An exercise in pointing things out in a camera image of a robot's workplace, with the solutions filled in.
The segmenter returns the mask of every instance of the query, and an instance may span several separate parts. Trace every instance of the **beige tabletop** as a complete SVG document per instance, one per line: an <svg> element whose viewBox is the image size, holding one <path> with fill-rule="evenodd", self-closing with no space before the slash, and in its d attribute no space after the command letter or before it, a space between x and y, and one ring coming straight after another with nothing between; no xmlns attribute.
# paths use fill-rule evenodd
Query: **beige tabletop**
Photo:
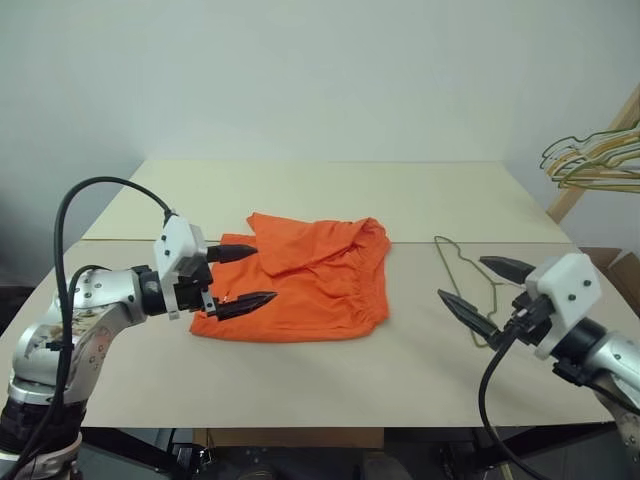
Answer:
<svg viewBox="0 0 640 480"><path fill-rule="evenodd" d="M207 240L249 233L257 211L298 220L375 217L393 242L570 243L501 163L146 161L133 174ZM85 240L152 240L158 207L123 189Z"/></svg>
<svg viewBox="0 0 640 480"><path fill-rule="evenodd" d="M190 314L150 318L114 342L87 426L443 427L480 425L476 396L491 352L443 306L450 280L430 243L446 235L466 255L504 255L533 264L574 249L499 163L227 163L147 161L132 179L161 195L208 240L249 233L254 211L301 220L380 220L394 242L386 261L391 317L368 337L338 342L253 344L189 333ZM66 254L67 272L88 263L153 265L157 206L124 189ZM445 248L450 259L450 247ZM451 260L463 295L488 311L490 290ZM602 279L593 317L637 337L638 322ZM47 309L50 274L0 343L8 375L15 341ZM499 319L519 292L501 287ZM516 345L489 388L496 425L607 420L595 397L551 373L531 347Z"/></svg>
<svg viewBox="0 0 640 480"><path fill-rule="evenodd" d="M471 258L505 255L536 264L571 251L566 244L465 244ZM490 291L481 276L453 260L463 294L482 311ZM111 268L153 264L149 241L81 241L66 255L67 271L89 263ZM118 336L91 396L86 426L111 427L361 427L477 426L477 388L491 352L436 295L451 289L433 244L394 244L386 262L391 318L357 340L255 344L189 333L191 315L152 317ZM639 337L637 318L604 279L592 317ZM0 378L21 332L42 315L52 274L40 284L0 343ZM518 293L501 287L500 315ZM489 387L496 425L608 420L584 388L551 373L531 347L516 345Z"/></svg>

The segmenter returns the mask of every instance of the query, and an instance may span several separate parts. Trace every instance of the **black cable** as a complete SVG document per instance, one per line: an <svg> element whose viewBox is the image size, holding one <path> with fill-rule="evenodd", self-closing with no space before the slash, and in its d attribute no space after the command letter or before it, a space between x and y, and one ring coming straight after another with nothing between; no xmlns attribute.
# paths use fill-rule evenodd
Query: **black cable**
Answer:
<svg viewBox="0 0 640 480"><path fill-rule="evenodd" d="M169 435L169 441L167 442L167 453L173 454L173 436L176 434L177 428L171 429L171 434Z"/></svg>
<svg viewBox="0 0 640 480"><path fill-rule="evenodd" d="M38 463L38 451L33 455L33 466L31 467L31 473L29 474L29 480L33 480L33 474L36 472L36 465Z"/></svg>
<svg viewBox="0 0 640 480"><path fill-rule="evenodd" d="M27 441L26 445L22 449L22 452L20 452L20 456L14 463L13 468L2 477L2 480L13 480L20 469L29 462L31 453L34 451L34 449L38 448L40 437L42 437L42 434L51 422L53 415L56 414L64 405L64 389L69 378L69 370L71 369L71 358L73 356L73 305L71 304L70 300L73 296L73 293L75 293L75 286L73 292L67 291L66 277L64 272L64 220L73 198L84 188L90 185L95 185L97 183L117 183L144 193L152 200L154 200L158 205L160 205L160 207L164 211L165 221L173 214L169 206L155 193L138 185L137 183L118 177L88 178L73 186L63 197L62 202L60 202L60 206L58 207L58 213L56 215L53 231L53 264L56 275L56 284L58 287L60 316L62 320L62 342L59 345L60 354L58 356L58 367L56 370L56 386L53 393L53 398L44 417L42 417L42 420Z"/></svg>
<svg viewBox="0 0 640 480"><path fill-rule="evenodd" d="M621 398L618 398L614 393L611 393L606 388L601 387L596 383L585 383L585 385L589 387L591 390L593 390L594 392L598 392L603 397L607 398L608 400L611 400L616 405L624 408L625 410L633 413L634 415L640 416L640 409L634 407L629 402L625 402Z"/></svg>
<svg viewBox="0 0 640 480"><path fill-rule="evenodd" d="M505 443L500 440L498 434L491 426L489 422L489 417L487 416L487 405L486 405L486 397L487 397L487 387L489 386L489 380L491 380L491 376L496 371L498 364L507 354L513 342L516 341L518 337L519 330L517 327L512 328L510 331L505 332L504 341L500 348L496 351L496 354L493 356L489 365L487 365L487 369L484 371L482 375L482 380L480 381L480 388L478 389L478 409L480 410L480 418L482 419L482 424L484 425L484 429L487 431L487 434L493 441L493 443L500 449L502 452L518 467L520 467L526 474L530 477L535 478L536 480L550 480L548 477L545 477L541 473L536 472L533 468L528 466L526 463L520 459L509 447L505 445Z"/></svg>

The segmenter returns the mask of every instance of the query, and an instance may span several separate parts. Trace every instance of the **white wall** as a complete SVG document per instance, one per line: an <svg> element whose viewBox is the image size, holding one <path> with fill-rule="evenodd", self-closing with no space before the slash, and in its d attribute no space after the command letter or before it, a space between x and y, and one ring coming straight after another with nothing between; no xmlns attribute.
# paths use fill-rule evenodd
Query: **white wall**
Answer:
<svg viewBox="0 0 640 480"><path fill-rule="evenodd" d="M540 152L608 124L638 45L637 0L5 0L0 264L37 282L64 191L148 156L502 160L548 203ZM638 219L635 197L589 193L567 230L637 248L638 225L605 226L613 207Z"/></svg>

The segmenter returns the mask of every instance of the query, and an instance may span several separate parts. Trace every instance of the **orange cloth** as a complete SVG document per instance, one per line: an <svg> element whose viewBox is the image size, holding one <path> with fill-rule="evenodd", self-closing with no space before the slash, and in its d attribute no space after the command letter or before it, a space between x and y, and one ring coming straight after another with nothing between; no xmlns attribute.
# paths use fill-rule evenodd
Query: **orange cloth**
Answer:
<svg viewBox="0 0 640 480"><path fill-rule="evenodd" d="M341 340L367 335L389 316L384 257L391 243L373 218L305 223L254 213L247 222L255 237L225 234L221 243L252 245L258 253L214 264L212 295L278 296L229 320L198 312L192 333L252 342Z"/></svg>

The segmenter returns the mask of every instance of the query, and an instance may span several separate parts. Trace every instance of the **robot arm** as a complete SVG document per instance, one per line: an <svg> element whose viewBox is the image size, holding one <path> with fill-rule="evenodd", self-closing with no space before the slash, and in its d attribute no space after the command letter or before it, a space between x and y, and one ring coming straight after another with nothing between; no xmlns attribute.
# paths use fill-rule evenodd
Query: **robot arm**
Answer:
<svg viewBox="0 0 640 480"><path fill-rule="evenodd" d="M535 268L518 260L482 257L480 261L526 291L513 301L515 311L500 331L460 297L439 290L451 312L498 350L508 338L536 346L540 359L557 361L553 372L588 386L610 411L640 478L640 345L619 332L608 332L587 318L601 296L598 276L589 257L570 253Z"/></svg>
<svg viewBox="0 0 640 480"><path fill-rule="evenodd" d="M64 391L64 406L44 432L43 447L17 478L58 478L69 472L81 443L80 424L87 401L115 337L147 316L181 310L203 310L218 321L249 313L268 303L274 292L254 292L221 303L211 296L208 262L229 262L256 253L246 245L207 247L200 229L171 216L154 243L158 271L148 266L130 270L90 270L79 277L73 304L73 355ZM51 402L62 336L57 296L47 313L20 338L9 382L9 395L0 417L0 473L17 461Z"/></svg>

